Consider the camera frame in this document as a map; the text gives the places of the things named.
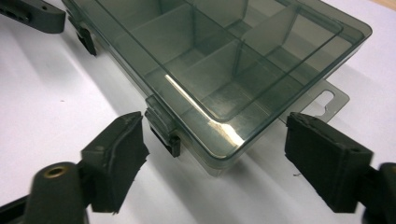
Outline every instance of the plastic storage box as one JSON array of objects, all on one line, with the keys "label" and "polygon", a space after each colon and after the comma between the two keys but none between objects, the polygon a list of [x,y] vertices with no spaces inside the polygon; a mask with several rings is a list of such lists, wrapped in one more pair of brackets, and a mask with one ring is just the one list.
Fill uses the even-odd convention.
[{"label": "plastic storage box", "polygon": [[74,25],[96,35],[147,95],[160,139],[171,150],[181,139],[212,175],[324,85],[372,32],[314,0],[64,3]]}]

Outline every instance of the transparent lid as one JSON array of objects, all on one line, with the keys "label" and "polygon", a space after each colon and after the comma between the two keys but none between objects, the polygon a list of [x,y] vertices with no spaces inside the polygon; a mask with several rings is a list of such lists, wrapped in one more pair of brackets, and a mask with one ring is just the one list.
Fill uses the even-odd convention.
[{"label": "transparent lid", "polygon": [[216,160],[244,148],[371,34],[313,0],[73,4]]}]

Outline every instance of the white table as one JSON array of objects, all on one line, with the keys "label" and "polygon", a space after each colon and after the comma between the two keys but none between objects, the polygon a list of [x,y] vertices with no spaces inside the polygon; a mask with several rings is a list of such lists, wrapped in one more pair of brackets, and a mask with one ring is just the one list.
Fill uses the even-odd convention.
[{"label": "white table", "polygon": [[[371,1],[326,2],[374,30],[328,78],[351,99],[330,124],[374,151],[375,168],[396,161],[396,12]],[[91,56],[69,22],[61,35],[46,35],[0,16],[0,46],[0,204],[26,195],[41,168],[78,162],[116,117],[146,109],[136,85],[103,50]],[[276,121],[215,178],[188,153],[172,158],[144,120],[147,163],[120,213],[90,213],[91,223],[360,223],[361,205],[357,214],[336,215],[293,176],[299,172],[284,156],[286,131]]]}]

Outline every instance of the white surface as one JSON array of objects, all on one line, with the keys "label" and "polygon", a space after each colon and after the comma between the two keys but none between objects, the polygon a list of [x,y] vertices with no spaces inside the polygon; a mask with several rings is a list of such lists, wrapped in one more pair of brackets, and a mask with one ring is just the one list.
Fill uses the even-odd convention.
[{"label": "white surface", "polygon": [[[57,7],[60,1],[48,1]],[[327,0],[367,22],[374,34],[328,80],[350,96],[330,124],[375,152],[372,165],[396,161],[396,12],[361,0]],[[70,23],[45,35],[0,16],[0,204],[29,191],[33,175],[79,152],[117,116],[146,109],[144,98],[102,51],[95,58]],[[268,134],[221,177],[188,153],[173,159],[144,120],[150,151],[116,216],[101,223],[360,223],[336,215],[284,157],[286,127]]]}]

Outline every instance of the hang hole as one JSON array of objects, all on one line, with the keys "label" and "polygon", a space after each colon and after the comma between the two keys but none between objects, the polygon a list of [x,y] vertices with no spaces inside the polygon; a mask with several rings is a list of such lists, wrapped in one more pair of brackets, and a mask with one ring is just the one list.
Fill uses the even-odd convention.
[{"label": "hang hole", "polygon": [[334,94],[330,91],[323,91],[310,105],[304,110],[303,114],[310,116],[322,116],[326,112],[326,105],[334,98]]}]

